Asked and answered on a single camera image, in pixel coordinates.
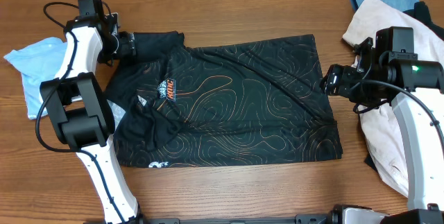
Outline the black orange-patterned jersey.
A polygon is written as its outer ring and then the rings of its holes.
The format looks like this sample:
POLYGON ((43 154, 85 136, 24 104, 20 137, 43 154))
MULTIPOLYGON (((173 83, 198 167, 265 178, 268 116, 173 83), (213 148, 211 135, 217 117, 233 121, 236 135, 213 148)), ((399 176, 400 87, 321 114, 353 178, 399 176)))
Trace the black orange-patterned jersey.
POLYGON ((191 48, 138 33, 105 95, 123 110, 124 166, 245 166, 341 158, 313 35, 191 48))

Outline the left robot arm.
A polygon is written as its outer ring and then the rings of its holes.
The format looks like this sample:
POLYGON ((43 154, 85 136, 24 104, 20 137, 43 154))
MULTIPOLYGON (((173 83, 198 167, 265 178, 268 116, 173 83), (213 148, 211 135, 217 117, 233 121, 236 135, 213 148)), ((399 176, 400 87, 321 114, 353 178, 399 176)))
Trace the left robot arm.
POLYGON ((132 33, 119 32, 118 14, 102 0, 78 0, 79 15, 62 25, 66 40, 62 66, 40 85, 55 134, 84 164, 101 200, 104 223, 144 223, 114 150, 114 116, 95 77, 96 66, 136 54, 132 33))

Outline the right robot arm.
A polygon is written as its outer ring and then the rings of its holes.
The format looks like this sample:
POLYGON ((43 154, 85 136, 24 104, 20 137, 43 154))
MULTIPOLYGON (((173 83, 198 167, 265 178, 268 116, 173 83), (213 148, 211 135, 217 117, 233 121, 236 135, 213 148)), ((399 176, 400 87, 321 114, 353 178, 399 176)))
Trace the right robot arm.
POLYGON ((443 66, 419 60, 413 29, 392 26, 355 46, 356 67, 333 64, 321 81, 329 96, 367 110, 388 103, 400 127, 409 181, 408 210, 387 215, 335 205, 325 223, 443 223, 443 66))

